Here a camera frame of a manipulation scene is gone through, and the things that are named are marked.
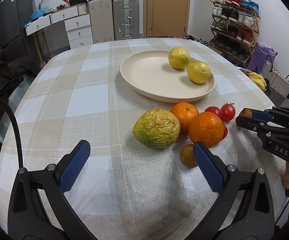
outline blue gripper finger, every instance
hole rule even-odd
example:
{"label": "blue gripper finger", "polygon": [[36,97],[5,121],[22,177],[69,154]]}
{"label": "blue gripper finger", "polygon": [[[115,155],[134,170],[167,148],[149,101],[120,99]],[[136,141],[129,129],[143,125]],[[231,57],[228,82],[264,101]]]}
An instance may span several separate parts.
{"label": "blue gripper finger", "polygon": [[201,144],[201,142],[194,144],[193,158],[197,162],[212,191],[221,194],[224,187],[224,178],[212,160],[214,157],[219,157],[213,155],[205,146],[202,147]]}

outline white drawer cabinet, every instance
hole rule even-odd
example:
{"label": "white drawer cabinet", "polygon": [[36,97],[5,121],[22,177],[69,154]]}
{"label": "white drawer cabinet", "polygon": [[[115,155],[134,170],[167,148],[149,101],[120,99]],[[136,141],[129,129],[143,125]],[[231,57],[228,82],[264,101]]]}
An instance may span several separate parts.
{"label": "white drawer cabinet", "polygon": [[77,28],[85,27],[85,26],[90,26],[90,15],[83,15],[79,17],[75,17],[70,20],[66,20],[65,22],[65,28],[67,31],[71,31]]}
{"label": "white drawer cabinet", "polygon": [[51,25],[50,22],[50,15],[41,17],[40,19],[34,21],[33,23],[31,23],[30,25],[28,25],[25,29],[27,32],[27,35],[30,35],[38,30],[43,29],[44,27],[47,27]]}
{"label": "white drawer cabinet", "polygon": [[69,7],[58,12],[52,13],[50,15],[51,23],[60,22],[62,20],[78,16],[77,6]]}
{"label": "white drawer cabinet", "polygon": [[69,41],[73,41],[73,40],[80,39],[80,38],[87,37],[87,36],[92,36],[91,26],[85,26],[85,27],[68,31]]}
{"label": "white drawer cabinet", "polygon": [[84,45],[92,45],[93,44],[93,38],[92,36],[76,39],[73,41],[69,41],[70,43],[70,48],[75,49]]}

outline white wall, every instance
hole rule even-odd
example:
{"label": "white wall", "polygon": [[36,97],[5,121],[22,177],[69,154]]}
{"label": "white wall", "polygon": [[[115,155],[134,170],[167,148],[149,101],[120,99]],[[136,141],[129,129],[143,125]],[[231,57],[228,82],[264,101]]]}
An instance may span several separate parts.
{"label": "white wall", "polygon": [[[275,67],[286,77],[289,74],[289,11],[280,0],[252,0],[260,6],[260,36],[258,42],[278,52]],[[190,34],[209,41],[213,8],[210,0],[194,0]]]}

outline door handle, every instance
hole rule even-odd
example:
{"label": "door handle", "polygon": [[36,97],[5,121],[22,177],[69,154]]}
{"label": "door handle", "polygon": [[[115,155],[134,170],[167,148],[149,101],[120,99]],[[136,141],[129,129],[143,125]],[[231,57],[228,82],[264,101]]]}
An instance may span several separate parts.
{"label": "door handle", "polygon": [[128,16],[128,19],[130,19],[130,25],[128,26],[130,28],[133,25],[133,19],[130,16]]}

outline cherry tomato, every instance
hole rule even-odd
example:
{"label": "cherry tomato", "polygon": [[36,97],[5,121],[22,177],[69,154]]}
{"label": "cherry tomato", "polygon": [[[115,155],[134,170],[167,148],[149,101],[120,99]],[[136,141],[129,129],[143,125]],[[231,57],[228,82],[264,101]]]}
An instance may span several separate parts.
{"label": "cherry tomato", "polygon": [[223,137],[222,137],[221,140],[223,140],[224,138],[226,138],[226,136],[228,135],[228,128],[227,128],[225,125],[223,125],[223,126],[224,126],[224,133],[223,133]]}
{"label": "cherry tomato", "polygon": [[216,106],[208,107],[205,110],[205,112],[211,112],[211,113],[217,115],[222,120],[222,111],[219,108],[217,108]]}
{"label": "cherry tomato", "polygon": [[236,115],[236,109],[233,106],[234,104],[224,104],[221,107],[221,112],[222,112],[222,120],[229,122],[234,118]]}

